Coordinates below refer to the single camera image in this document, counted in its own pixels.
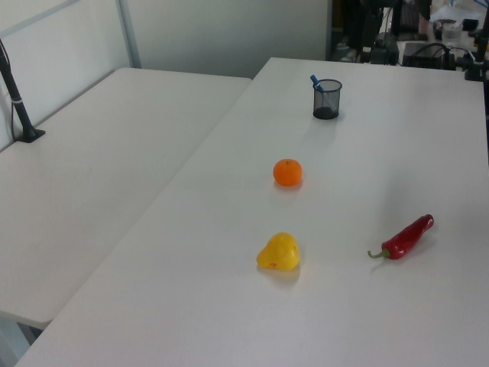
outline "tabletop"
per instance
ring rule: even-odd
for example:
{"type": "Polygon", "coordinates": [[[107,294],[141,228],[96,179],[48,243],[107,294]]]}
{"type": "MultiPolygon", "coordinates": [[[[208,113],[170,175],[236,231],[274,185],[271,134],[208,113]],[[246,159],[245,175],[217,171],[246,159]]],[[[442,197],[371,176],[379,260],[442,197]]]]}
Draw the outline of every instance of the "tabletop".
{"type": "Polygon", "coordinates": [[[18,366],[485,365],[485,139],[462,73],[271,59],[18,366]],[[313,73],[343,84],[335,120],[313,73]],[[367,256],[427,213],[406,257],[367,256]],[[282,231],[300,266],[261,270],[282,231]]]}
{"type": "Polygon", "coordinates": [[[0,317],[44,328],[250,80],[121,69],[0,154],[0,317]]]}

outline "orange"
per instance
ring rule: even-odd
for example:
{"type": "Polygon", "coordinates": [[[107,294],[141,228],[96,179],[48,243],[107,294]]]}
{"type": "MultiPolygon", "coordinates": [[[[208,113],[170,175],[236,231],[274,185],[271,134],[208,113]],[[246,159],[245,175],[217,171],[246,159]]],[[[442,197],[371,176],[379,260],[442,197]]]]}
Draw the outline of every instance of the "orange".
{"type": "Polygon", "coordinates": [[[282,186],[295,186],[303,178],[303,168],[294,159],[283,159],[275,164],[274,178],[282,186]]]}

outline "wall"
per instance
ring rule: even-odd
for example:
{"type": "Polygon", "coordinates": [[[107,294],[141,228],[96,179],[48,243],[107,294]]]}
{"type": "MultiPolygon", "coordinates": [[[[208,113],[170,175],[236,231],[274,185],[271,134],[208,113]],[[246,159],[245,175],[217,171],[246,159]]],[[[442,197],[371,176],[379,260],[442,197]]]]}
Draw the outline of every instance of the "wall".
{"type": "Polygon", "coordinates": [[[121,0],[121,6],[135,64],[148,69],[253,78],[270,57],[324,60],[329,43],[332,0],[121,0]]]}
{"type": "MultiPolygon", "coordinates": [[[[79,0],[2,41],[34,125],[111,71],[130,66],[118,0],[79,0]]],[[[18,121],[15,131],[20,134],[18,121]]],[[[10,98],[0,78],[0,150],[10,143],[10,98]]]]}

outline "black cable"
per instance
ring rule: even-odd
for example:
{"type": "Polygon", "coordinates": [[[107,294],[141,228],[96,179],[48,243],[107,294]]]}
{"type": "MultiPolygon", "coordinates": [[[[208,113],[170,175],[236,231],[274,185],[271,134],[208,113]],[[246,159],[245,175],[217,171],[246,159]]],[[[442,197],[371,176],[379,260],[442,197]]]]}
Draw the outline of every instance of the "black cable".
{"type": "MultiPolygon", "coordinates": [[[[7,64],[10,66],[10,59],[8,58],[7,49],[3,45],[1,38],[0,38],[0,47],[2,48],[2,53],[5,55],[5,59],[7,60],[7,64]]],[[[14,142],[16,142],[17,138],[15,137],[15,133],[14,133],[14,103],[13,102],[10,104],[10,107],[11,107],[10,129],[11,129],[11,133],[12,133],[12,139],[14,139],[14,142]]]]}
{"type": "Polygon", "coordinates": [[[446,47],[444,44],[440,43],[440,42],[433,42],[432,44],[427,44],[426,46],[424,47],[421,47],[418,51],[416,51],[414,54],[412,54],[410,56],[411,58],[411,62],[410,62],[410,65],[413,66],[413,63],[414,63],[414,57],[417,56],[419,53],[423,52],[424,50],[430,48],[430,47],[433,47],[433,46],[440,46],[443,50],[447,50],[448,47],[446,47]]]}
{"type": "Polygon", "coordinates": [[[465,48],[461,48],[461,47],[449,47],[450,50],[462,50],[462,51],[465,51],[467,54],[471,53],[471,51],[465,49],[465,48]]]}
{"type": "Polygon", "coordinates": [[[7,49],[3,45],[3,42],[2,42],[2,39],[1,38],[0,38],[0,47],[2,48],[2,52],[5,55],[5,59],[7,59],[7,64],[10,65],[10,59],[8,58],[7,49]]]}
{"type": "Polygon", "coordinates": [[[17,141],[17,138],[15,137],[14,133],[14,103],[11,103],[11,114],[10,114],[10,132],[12,133],[12,139],[14,139],[14,142],[17,141]]]}
{"type": "Polygon", "coordinates": [[[387,33],[387,25],[389,24],[389,14],[390,14],[390,11],[391,10],[392,10],[392,8],[389,9],[389,11],[387,12],[387,15],[384,17],[384,18],[387,18],[386,21],[385,21],[385,31],[384,31],[384,33],[387,33]]]}

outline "pen holder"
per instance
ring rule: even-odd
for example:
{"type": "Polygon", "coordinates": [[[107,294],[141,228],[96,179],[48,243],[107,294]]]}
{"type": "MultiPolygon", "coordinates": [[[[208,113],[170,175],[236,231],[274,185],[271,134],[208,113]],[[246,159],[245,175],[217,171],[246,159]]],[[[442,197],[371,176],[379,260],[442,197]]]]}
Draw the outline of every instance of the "pen holder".
{"type": "Polygon", "coordinates": [[[314,112],[317,119],[330,120],[338,117],[339,93],[343,85],[338,80],[323,79],[319,81],[323,91],[314,87],[314,112]]]}

